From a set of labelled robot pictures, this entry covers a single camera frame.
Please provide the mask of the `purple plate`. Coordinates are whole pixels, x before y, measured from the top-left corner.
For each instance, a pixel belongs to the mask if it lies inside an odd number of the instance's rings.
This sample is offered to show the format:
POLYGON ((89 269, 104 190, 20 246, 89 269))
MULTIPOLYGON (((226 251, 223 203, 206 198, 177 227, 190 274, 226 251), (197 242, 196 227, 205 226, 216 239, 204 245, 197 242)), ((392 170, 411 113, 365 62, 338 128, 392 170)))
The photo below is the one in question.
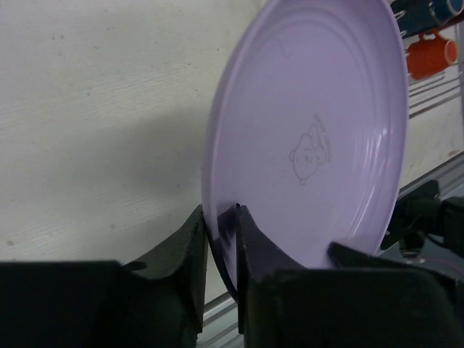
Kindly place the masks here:
POLYGON ((306 268, 328 246, 375 254, 399 193, 406 61, 387 1, 269 1, 220 78, 202 204, 212 253, 237 294, 236 206, 306 268))

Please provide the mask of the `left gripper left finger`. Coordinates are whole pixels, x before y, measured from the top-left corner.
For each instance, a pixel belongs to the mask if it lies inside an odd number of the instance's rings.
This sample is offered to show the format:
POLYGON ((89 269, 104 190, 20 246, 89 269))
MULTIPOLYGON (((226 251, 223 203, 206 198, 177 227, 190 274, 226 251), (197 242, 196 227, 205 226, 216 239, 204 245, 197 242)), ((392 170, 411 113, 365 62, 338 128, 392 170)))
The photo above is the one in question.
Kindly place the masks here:
POLYGON ((197 207, 126 264, 1 264, 3 347, 195 347, 203 328, 207 236, 197 207))

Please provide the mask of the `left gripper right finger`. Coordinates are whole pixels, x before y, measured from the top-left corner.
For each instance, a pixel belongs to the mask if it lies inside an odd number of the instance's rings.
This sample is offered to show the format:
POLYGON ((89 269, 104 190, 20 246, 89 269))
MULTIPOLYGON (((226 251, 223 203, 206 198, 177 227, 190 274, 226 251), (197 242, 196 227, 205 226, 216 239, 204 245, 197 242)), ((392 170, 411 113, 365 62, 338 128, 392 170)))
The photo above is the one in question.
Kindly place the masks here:
POLYGON ((463 283, 333 242, 333 269, 307 269, 236 208, 245 347, 461 347, 463 283))

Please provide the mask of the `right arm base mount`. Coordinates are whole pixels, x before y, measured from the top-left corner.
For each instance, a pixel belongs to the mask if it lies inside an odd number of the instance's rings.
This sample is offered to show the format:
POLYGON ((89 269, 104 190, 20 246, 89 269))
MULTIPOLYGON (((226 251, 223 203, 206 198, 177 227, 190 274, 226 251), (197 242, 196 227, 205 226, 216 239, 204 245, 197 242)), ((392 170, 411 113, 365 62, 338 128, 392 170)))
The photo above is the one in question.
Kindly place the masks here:
POLYGON ((402 195, 379 254, 463 281, 463 186, 443 194, 433 180, 402 195))

